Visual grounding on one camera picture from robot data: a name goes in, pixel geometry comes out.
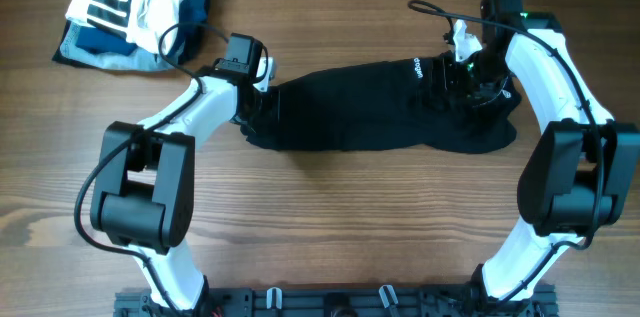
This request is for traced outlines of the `black polo shirt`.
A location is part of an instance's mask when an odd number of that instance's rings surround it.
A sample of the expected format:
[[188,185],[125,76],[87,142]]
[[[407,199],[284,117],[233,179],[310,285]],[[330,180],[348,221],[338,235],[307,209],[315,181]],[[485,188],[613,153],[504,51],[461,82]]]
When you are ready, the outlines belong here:
[[467,82],[450,52],[316,71],[270,88],[247,142],[278,151],[380,151],[427,145],[483,154],[517,136],[512,80]]

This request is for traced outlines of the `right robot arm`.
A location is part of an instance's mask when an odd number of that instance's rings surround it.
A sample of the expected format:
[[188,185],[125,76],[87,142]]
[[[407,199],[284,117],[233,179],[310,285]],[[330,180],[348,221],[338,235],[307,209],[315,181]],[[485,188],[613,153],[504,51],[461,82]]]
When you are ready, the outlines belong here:
[[589,247],[620,217],[639,159],[639,131],[618,123],[590,92],[551,13],[522,0],[482,0],[482,41],[457,38],[457,63],[470,77],[519,79],[541,137],[517,185],[520,217],[498,252],[473,276],[478,310],[506,311],[567,250]]

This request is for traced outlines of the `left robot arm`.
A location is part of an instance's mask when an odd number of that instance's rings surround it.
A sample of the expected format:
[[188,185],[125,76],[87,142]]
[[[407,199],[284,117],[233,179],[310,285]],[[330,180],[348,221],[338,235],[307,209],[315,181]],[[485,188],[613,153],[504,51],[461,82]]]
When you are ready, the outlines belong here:
[[223,124],[249,127],[265,105],[275,62],[259,40],[234,33],[224,57],[137,124],[114,122],[86,189],[106,249],[134,257],[151,287],[151,316],[210,316],[209,284],[186,241],[194,210],[195,153]]

